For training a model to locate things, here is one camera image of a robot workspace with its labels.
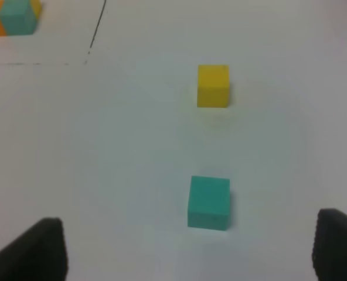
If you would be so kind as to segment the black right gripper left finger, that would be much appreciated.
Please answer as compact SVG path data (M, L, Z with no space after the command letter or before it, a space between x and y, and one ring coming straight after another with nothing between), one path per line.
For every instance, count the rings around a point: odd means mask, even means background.
M66 280L63 222L43 218L0 250L0 280Z

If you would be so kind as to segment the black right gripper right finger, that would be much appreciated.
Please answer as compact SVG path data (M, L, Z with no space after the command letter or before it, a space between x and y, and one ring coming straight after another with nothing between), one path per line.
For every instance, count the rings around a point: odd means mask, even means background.
M347 215L342 211L319 211L312 265L318 280L347 280Z

